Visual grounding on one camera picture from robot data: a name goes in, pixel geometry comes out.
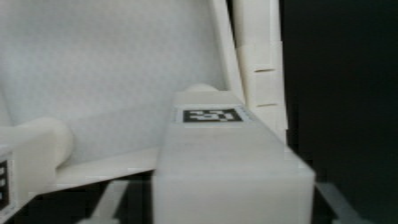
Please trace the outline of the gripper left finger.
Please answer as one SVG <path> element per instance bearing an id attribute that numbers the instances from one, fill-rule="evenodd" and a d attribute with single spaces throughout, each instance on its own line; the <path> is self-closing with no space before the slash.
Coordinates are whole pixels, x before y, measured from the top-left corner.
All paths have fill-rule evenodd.
<path id="1" fill-rule="evenodd" d="M 153 224 L 151 192 L 144 180 L 110 182 L 93 214 L 77 224 Z"/>

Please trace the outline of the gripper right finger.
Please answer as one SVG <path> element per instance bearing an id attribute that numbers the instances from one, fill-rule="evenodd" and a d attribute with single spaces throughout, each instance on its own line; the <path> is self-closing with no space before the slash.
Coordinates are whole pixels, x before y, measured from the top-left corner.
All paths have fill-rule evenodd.
<path id="1" fill-rule="evenodd" d="M 336 185 L 331 182 L 318 182 L 315 186 L 336 214 L 332 224 L 373 224 L 356 211 Z"/>

